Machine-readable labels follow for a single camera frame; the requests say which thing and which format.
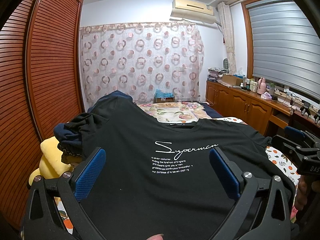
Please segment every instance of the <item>louvered door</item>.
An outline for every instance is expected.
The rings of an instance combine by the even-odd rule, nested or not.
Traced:
[[[78,34],[82,0],[39,0],[31,18],[27,78],[31,105],[43,138],[59,122],[81,112]]]
[[[0,31],[0,210],[16,228],[28,197],[27,174],[41,158],[24,85],[24,40],[34,1],[23,0]]]
[[[83,0],[23,0],[0,30],[0,212],[20,228],[40,143],[83,109],[78,32]]]

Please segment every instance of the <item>circle pattern curtain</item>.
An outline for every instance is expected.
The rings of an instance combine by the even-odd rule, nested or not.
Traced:
[[[204,46],[189,23],[125,23],[80,29],[80,70],[89,106],[120,90],[139,104],[156,89],[198,100]]]

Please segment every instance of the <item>window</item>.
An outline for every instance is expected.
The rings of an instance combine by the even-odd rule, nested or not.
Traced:
[[[246,5],[253,40],[253,76],[320,99],[320,39],[292,0]]]

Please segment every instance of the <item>air conditioner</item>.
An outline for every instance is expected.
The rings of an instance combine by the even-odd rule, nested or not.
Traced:
[[[212,6],[190,0],[173,0],[171,17],[209,24],[214,24],[216,22]]]

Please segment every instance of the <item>yellow plush toy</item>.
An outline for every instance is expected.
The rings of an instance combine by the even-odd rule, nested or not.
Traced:
[[[42,175],[45,179],[53,179],[60,177],[65,171],[73,171],[70,164],[61,162],[62,151],[57,148],[58,143],[59,141],[53,136],[40,144],[43,155],[39,168],[32,172],[29,177],[30,185],[37,175]]]

